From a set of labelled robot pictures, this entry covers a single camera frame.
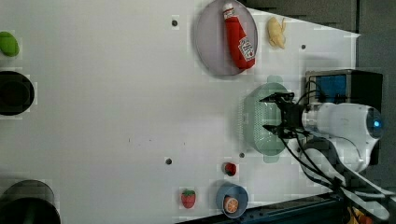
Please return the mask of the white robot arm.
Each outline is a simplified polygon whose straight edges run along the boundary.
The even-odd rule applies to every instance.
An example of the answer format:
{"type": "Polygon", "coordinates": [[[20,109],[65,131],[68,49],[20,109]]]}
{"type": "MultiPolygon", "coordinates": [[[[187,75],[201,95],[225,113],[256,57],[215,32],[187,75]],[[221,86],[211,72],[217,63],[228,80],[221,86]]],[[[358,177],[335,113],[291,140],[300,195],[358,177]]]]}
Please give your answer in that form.
{"type": "Polygon", "coordinates": [[[380,112],[368,105],[293,101],[292,92],[275,92],[261,99],[280,110],[280,123],[262,127],[282,143],[295,139],[290,154],[313,182],[342,196],[375,220],[387,221],[388,203],[395,193],[382,189],[361,175],[383,136],[380,112]]]}

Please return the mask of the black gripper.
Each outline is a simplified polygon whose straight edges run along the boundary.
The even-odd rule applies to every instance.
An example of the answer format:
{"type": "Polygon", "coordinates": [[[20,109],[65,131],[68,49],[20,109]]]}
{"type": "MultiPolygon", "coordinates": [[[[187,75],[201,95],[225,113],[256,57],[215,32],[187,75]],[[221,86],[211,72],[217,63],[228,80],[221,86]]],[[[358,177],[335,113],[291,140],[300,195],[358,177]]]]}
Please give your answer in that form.
{"type": "Polygon", "coordinates": [[[281,111],[281,124],[263,125],[264,129],[282,139],[296,137],[294,130],[302,130],[304,128],[302,123],[304,107],[290,103],[293,98],[293,92],[275,92],[261,99],[261,102],[281,103],[278,106],[281,111]]]}

